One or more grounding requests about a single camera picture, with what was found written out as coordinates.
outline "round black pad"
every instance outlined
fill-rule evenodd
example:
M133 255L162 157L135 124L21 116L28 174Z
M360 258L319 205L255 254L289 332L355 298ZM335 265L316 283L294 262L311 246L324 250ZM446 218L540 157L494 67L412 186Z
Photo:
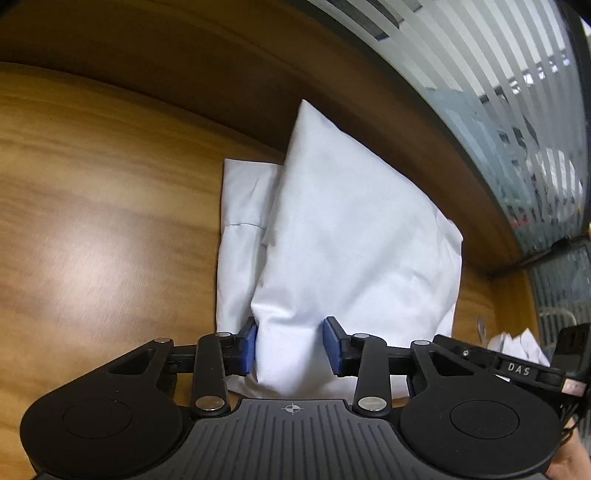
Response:
M116 400L93 398L64 413L64 427L83 439L103 439L122 432L131 423L131 409Z
M174 401L133 375L93 372L37 400L21 422L37 470L58 478L127 478L163 461L180 439Z
M547 403L488 374L429 385L402 410L400 430L427 463L475 479L544 471L561 432Z
M460 403L452 410L451 419L460 432L477 439L500 439L519 426L519 417L512 408L490 400Z

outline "wooden table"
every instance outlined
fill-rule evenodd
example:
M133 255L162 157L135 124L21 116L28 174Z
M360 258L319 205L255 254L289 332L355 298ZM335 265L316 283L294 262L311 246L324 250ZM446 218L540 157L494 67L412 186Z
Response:
M36 398L150 339L214 329L222 161L282 154L67 74L0 63L0 86L0 478L25 480L18 426ZM458 337L478 341L478 316L496 332L495 292L465 265Z

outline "folded white fabric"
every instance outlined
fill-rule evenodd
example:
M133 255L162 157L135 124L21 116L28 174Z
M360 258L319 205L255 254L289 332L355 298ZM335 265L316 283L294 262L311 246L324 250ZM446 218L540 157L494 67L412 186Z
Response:
M550 366L550 362L544 355L544 352L535 341L530 329L525 329L521 335L514 338L509 333L503 332L493 337L488 343L489 350L511 355L522 360L527 360L535 364Z
M323 319L335 316L347 333L378 335L392 346L450 335L462 236L415 185L307 102L267 224L278 171L226 162L217 329L236 332L251 295L259 326L255 376L229 388L351 401L356 379L332 375ZM244 217L230 216L235 206ZM245 220L255 210L255 220ZM229 228L245 223L258 230L243 236ZM407 394L404 377L392 377L392 393Z

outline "human hand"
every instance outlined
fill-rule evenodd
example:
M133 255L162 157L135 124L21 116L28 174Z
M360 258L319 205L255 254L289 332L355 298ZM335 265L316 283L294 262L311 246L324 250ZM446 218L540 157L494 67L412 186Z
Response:
M574 425L573 420L567 427ZM591 460L581 443L579 431L574 430L568 442L558 449L546 472L551 480L589 480L591 479Z

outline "blue gripper pad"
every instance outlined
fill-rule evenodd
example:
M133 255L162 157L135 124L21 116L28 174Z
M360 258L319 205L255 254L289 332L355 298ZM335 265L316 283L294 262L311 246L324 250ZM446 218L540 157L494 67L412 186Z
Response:
M242 354L242 371L244 375L252 372L255 363L255 340L258 326L254 319L252 321L249 319L249 323L251 325L249 325L250 328L244 335L244 352Z
M322 343L324 344L324 350L326 355L329 357L330 367L335 375L341 375L343 373L343 358L340 349L340 338L331 325L328 317L324 319L322 323Z

